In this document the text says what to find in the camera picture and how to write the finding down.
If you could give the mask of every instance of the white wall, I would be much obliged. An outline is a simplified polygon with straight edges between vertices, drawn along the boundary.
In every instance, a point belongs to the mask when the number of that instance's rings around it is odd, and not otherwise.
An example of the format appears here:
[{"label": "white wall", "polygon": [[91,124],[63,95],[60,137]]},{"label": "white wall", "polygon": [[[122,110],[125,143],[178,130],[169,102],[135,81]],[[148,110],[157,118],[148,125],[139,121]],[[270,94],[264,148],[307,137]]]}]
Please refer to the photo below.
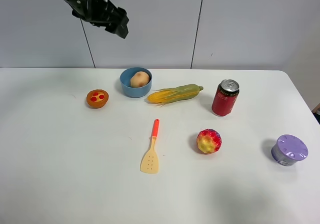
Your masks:
[{"label": "white wall", "polygon": [[111,0],[127,11],[125,40],[85,24],[97,68],[190,68],[201,0]]},{"label": "white wall", "polygon": [[283,70],[310,109],[320,103],[320,16]]},{"label": "white wall", "polygon": [[192,67],[281,69],[317,16],[320,0],[203,0]]},{"label": "white wall", "polygon": [[63,0],[0,0],[0,67],[93,67]]}]

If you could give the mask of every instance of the spatula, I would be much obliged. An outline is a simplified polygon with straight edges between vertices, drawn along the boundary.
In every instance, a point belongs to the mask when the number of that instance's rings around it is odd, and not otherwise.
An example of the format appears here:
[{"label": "spatula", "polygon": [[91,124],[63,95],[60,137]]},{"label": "spatula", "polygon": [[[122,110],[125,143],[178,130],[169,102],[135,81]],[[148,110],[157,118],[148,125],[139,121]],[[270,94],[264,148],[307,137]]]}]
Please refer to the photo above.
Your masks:
[{"label": "spatula", "polygon": [[156,119],[154,121],[153,131],[152,131],[152,139],[151,139],[151,146],[148,152],[144,155],[142,159],[140,171],[148,174],[156,174],[159,171],[159,160],[158,156],[155,152],[155,144],[156,144],[156,137],[158,135],[158,128],[159,128],[159,120]]}]

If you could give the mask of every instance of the corn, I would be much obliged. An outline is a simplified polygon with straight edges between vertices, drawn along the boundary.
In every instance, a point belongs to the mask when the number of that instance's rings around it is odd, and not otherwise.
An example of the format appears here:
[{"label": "corn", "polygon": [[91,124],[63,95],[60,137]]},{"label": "corn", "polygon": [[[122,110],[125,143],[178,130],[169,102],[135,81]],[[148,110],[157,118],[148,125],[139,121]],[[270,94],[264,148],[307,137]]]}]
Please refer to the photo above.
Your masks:
[{"label": "corn", "polygon": [[195,84],[183,85],[176,88],[161,89],[149,95],[147,99],[153,104],[167,104],[179,100],[191,99],[203,90],[202,86]]}]

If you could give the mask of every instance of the toy fruit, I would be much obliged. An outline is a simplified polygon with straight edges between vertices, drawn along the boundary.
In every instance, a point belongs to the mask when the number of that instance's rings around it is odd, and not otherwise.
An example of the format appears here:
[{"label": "toy fruit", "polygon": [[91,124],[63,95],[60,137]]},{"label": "toy fruit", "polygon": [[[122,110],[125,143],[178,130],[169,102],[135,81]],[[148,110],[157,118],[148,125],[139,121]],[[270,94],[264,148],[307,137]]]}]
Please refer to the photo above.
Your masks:
[{"label": "toy fruit", "polygon": [[133,88],[145,86],[150,81],[150,76],[143,71],[136,72],[136,74],[130,79],[130,85]]},{"label": "toy fruit", "polygon": [[211,154],[220,149],[222,140],[218,132],[206,129],[199,133],[196,142],[203,153]]},{"label": "toy fruit", "polygon": [[94,108],[101,108],[108,101],[109,95],[104,90],[92,90],[88,93],[86,98],[88,105]]},{"label": "toy fruit", "polygon": [[176,88],[161,89],[149,95],[147,98],[151,103],[167,104],[179,100],[191,99],[203,90],[202,86],[195,84],[183,85]]}]

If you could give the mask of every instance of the red soda can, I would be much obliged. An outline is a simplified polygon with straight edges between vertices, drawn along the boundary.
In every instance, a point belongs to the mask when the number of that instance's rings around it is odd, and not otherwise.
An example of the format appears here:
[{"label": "red soda can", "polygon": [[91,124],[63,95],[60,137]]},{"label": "red soda can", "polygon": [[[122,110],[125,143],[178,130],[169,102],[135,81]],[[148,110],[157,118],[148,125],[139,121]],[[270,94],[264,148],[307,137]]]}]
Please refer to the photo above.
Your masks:
[{"label": "red soda can", "polygon": [[239,94],[239,84],[234,80],[222,80],[212,103],[212,111],[219,116],[228,115]]}]

